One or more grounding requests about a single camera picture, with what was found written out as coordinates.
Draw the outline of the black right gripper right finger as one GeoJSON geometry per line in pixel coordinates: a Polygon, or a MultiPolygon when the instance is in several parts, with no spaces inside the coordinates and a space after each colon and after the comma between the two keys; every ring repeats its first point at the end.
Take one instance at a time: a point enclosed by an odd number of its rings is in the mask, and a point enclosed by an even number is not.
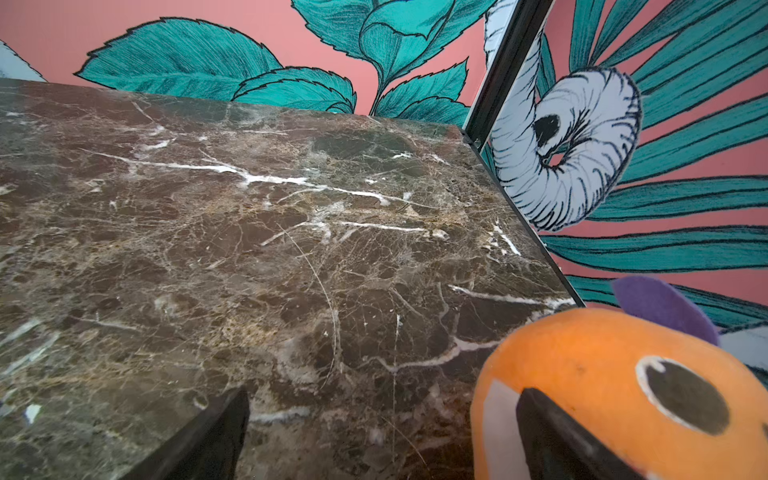
{"type": "Polygon", "coordinates": [[[538,389],[523,390],[516,418],[533,479],[642,478],[538,389]]]}

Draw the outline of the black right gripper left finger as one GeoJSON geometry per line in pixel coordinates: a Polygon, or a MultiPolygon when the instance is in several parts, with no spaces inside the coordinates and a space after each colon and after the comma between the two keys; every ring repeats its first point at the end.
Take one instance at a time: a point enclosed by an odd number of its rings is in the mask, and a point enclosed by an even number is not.
{"type": "Polygon", "coordinates": [[[232,479],[250,417],[247,390],[233,388],[134,466],[125,479],[232,479]]]}

